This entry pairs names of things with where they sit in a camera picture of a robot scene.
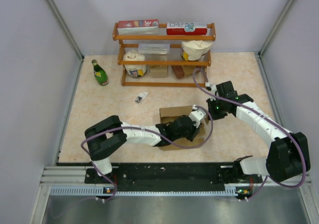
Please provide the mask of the brown cardboard box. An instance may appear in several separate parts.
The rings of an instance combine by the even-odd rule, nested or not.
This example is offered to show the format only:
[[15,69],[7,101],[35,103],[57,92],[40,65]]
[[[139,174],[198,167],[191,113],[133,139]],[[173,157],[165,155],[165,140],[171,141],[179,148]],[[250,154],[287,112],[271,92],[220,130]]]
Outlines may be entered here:
[[[160,128],[163,131],[164,136],[167,138],[167,125],[170,121],[174,121],[176,118],[182,115],[189,115],[192,111],[192,106],[183,106],[183,107],[171,107],[171,108],[161,108],[159,110],[160,115],[160,123],[164,126]],[[192,148],[200,148],[202,143],[208,139],[206,136],[204,124],[208,123],[207,117],[202,122],[202,127],[200,129],[199,134],[195,137],[193,141],[188,141],[186,138],[180,138],[173,141],[175,144],[168,143],[166,140],[162,141],[158,147],[162,151],[175,151],[182,149],[192,149]]]

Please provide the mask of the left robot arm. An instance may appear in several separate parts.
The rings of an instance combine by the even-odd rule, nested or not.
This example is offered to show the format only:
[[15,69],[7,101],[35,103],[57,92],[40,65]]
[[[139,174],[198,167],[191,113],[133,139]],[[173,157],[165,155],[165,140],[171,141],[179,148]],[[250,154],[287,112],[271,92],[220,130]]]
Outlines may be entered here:
[[110,156],[122,145],[137,143],[165,147],[182,138],[193,141],[199,134],[204,118],[204,114],[191,112],[167,123],[138,126],[122,122],[117,115],[112,115],[91,126],[84,134],[91,162],[96,168],[96,177],[104,183],[112,179]]

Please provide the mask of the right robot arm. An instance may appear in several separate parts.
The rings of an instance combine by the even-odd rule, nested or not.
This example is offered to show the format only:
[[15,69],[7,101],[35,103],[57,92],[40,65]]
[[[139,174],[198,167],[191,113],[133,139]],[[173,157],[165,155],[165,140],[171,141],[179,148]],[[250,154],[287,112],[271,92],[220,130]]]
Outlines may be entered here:
[[308,140],[302,132],[292,133],[278,125],[249,95],[239,95],[231,81],[218,85],[207,82],[205,88],[212,94],[207,104],[214,120],[234,115],[249,125],[269,148],[266,157],[239,158],[239,166],[232,170],[236,181],[244,182],[251,174],[260,174],[282,182],[310,170]]

